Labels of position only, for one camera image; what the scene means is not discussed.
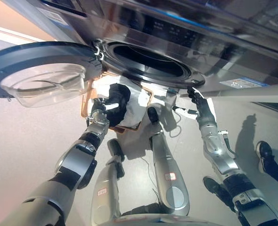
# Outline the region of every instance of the floor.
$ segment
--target floor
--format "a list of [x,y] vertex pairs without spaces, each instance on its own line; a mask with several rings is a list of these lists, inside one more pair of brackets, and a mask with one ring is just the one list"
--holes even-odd
[[[0,43],[0,49],[8,46]],[[178,99],[177,104],[194,107],[188,99]],[[278,182],[258,171],[254,152],[257,142],[265,140],[272,146],[278,162],[278,113],[252,103],[214,100],[214,105],[219,127],[230,133],[230,145],[238,155],[238,164],[278,210]],[[189,191],[189,216],[223,226],[241,225],[236,215],[203,186],[204,176],[216,178],[216,175],[203,156],[197,122],[155,106]],[[145,117],[146,126],[138,132],[117,136],[109,131],[98,149],[98,165],[90,184],[76,193],[68,226],[90,225],[95,180],[110,158],[106,142],[114,137],[118,137],[127,156],[123,162],[126,174],[119,181],[121,213],[156,201],[147,122]],[[25,108],[14,99],[11,102],[0,99],[0,221],[34,188],[53,176],[57,160],[81,135],[85,125],[80,117],[80,98],[43,108]]]

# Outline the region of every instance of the wire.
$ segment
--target wire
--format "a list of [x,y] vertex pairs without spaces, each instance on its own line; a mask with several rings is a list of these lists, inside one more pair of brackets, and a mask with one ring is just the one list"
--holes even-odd
[[[181,115],[180,115],[179,113],[176,113],[175,111],[174,111],[174,113],[177,114],[178,117],[180,117],[179,121],[176,122],[176,124],[178,124],[178,123],[182,120],[182,117],[181,117]],[[176,134],[175,136],[172,136],[172,135],[171,135],[171,131],[169,131],[169,136],[170,136],[171,138],[175,138],[175,137],[177,137],[178,135],[181,134],[181,132],[182,132],[181,126],[176,126],[176,128],[177,128],[177,127],[180,128],[180,132],[179,132],[178,134]]]
[[149,179],[150,179],[150,181],[152,182],[152,184],[154,185],[154,187],[155,187],[156,189],[158,189],[157,186],[155,185],[155,183],[153,182],[151,176],[150,176],[150,164],[149,164],[143,157],[141,157],[141,159],[142,159],[144,162],[146,162],[146,164],[148,165],[148,176],[149,176]]
[[181,134],[181,132],[182,132],[182,128],[180,127],[180,126],[176,126],[176,128],[180,128],[180,132],[178,133],[178,134],[176,134],[175,136],[172,136],[171,135],[171,131],[169,132],[169,136],[171,137],[171,138],[175,138],[175,137],[177,137],[178,135],[180,135]]

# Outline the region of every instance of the washing machine label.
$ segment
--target washing machine label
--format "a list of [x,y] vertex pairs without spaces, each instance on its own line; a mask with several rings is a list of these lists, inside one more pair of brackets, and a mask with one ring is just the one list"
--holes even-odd
[[262,87],[262,86],[269,86],[268,84],[247,78],[241,77],[239,79],[232,79],[227,81],[220,82],[223,85],[230,86],[236,89],[244,89],[244,88],[255,88],[255,87]]
[[69,26],[69,24],[67,22],[65,22],[65,20],[58,13],[50,12],[50,11],[42,9],[42,8],[37,8],[37,9],[50,20],[60,23],[64,26]]

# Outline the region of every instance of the person's leg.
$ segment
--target person's leg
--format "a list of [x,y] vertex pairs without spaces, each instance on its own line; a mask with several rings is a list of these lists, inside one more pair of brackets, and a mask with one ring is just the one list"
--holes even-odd
[[275,162],[272,149],[265,141],[260,141],[256,146],[256,152],[259,157],[259,171],[267,173],[278,181],[278,164]]
[[204,177],[203,182],[209,192],[215,194],[224,204],[226,204],[231,209],[231,211],[235,212],[232,198],[228,191],[222,185],[218,184],[210,177]]

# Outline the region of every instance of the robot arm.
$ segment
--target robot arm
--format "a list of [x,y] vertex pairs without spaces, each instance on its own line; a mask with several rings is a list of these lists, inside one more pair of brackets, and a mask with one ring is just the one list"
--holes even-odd
[[64,226],[75,192],[86,187],[94,173],[96,150],[107,134],[110,122],[106,107],[96,102],[90,125],[63,154],[55,176],[41,184],[0,226]]
[[278,212],[266,201],[261,191],[253,185],[222,144],[215,117],[208,101],[196,89],[188,90],[196,104],[197,122],[204,141],[204,155],[230,193],[243,226],[278,225]]

